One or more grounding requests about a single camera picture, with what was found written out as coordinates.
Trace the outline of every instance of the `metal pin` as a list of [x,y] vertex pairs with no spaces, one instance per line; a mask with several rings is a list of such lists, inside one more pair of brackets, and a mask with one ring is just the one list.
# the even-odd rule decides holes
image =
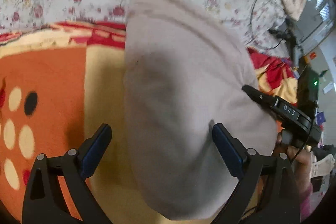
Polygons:
[[70,149],[70,150],[68,151],[68,155],[69,155],[69,156],[76,155],[76,153],[77,153],[77,150],[76,150],[76,149]]
[[249,149],[247,150],[247,153],[248,153],[249,155],[253,156],[253,155],[255,155],[257,152],[256,152],[253,148],[249,148]]
[[287,155],[285,153],[280,153],[280,158],[282,158],[283,160],[285,160],[287,158]]
[[39,154],[39,155],[37,156],[37,159],[38,159],[38,160],[43,160],[43,159],[44,159],[44,154]]

